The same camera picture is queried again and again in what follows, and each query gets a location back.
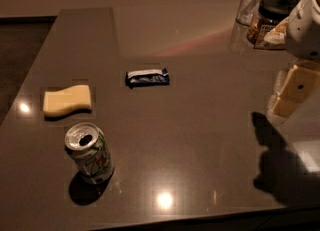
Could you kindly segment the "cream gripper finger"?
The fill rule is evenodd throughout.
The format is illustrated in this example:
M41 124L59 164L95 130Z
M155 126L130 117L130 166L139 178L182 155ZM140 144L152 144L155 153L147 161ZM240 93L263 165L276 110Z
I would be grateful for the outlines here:
M274 83L274 93L278 95L286 81L288 76L289 70L288 69L281 69L276 76L275 83Z
M300 62L291 66L278 95L271 96L268 110L289 117L315 90L320 88L320 63Z

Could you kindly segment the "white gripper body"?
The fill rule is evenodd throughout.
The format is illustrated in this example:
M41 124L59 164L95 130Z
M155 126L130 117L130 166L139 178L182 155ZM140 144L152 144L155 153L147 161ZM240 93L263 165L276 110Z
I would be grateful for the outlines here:
M320 60L320 0L300 0L291 11L285 44L297 58Z

